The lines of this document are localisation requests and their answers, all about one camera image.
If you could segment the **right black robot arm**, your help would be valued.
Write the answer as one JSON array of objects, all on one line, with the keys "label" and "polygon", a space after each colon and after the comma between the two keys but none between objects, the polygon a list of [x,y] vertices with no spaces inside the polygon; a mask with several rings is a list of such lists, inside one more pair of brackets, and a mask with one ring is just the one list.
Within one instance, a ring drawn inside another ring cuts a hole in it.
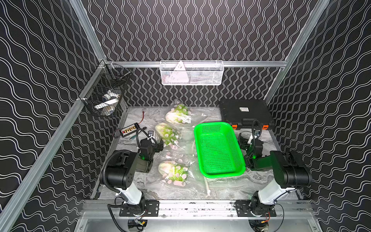
[{"label": "right black robot arm", "polygon": [[312,183],[312,175],[297,152],[270,151],[268,156],[262,155],[263,142],[259,140],[262,131],[262,124],[255,119],[251,125],[250,142],[246,142],[242,134],[238,137],[240,148],[246,151],[244,161],[247,169],[273,171],[273,180],[256,191],[250,200],[249,209],[256,216],[270,214],[281,197]]}]

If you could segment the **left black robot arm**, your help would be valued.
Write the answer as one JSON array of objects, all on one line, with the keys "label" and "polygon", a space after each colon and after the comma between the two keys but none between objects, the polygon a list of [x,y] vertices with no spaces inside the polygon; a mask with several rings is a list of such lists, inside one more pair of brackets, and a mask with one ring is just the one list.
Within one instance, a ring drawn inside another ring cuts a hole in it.
[{"label": "left black robot arm", "polygon": [[136,172],[149,173],[154,162],[154,155],[164,148],[154,131],[145,133],[146,138],[139,141],[138,151],[116,150],[108,158],[100,174],[100,182],[116,194],[122,203],[109,204],[120,208],[125,216],[141,216],[146,211],[146,199],[142,191],[134,184]]}]

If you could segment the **green plastic basket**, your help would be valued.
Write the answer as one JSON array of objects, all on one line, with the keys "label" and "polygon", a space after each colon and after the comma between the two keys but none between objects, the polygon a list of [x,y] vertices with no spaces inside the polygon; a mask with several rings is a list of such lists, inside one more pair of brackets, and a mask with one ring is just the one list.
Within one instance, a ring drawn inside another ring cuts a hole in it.
[{"label": "green plastic basket", "polygon": [[208,122],[194,128],[200,172],[206,178],[237,177],[245,161],[236,135],[226,122]]}]

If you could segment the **zip-top bag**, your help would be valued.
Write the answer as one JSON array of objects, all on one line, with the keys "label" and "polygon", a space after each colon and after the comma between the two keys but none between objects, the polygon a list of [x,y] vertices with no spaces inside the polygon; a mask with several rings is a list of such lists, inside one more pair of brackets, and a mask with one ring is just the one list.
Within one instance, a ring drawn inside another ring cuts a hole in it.
[{"label": "zip-top bag", "polygon": [[193,155],[166,151],[160,153],[154,168],[160,177],[159,183],[170,192],[179,191],[187,199],[211,197],[207,180],[201,174]]}]

